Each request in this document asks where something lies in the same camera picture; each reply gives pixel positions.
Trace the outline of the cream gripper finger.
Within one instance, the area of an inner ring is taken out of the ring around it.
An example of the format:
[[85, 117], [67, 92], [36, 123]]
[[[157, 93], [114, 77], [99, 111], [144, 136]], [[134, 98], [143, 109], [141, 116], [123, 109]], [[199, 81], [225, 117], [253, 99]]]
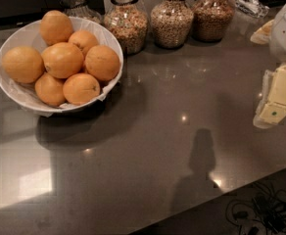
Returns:
[[273, 20], [268, 21], [255, 31], [250, 37], [250, 41], [256, 44], [265, 45], [269, 43]]
[[253, 119], [255, 127], [267, 129], [286, 118], [286, 63], [275, 71], [266, 70], [262, 79], [262, 98]]

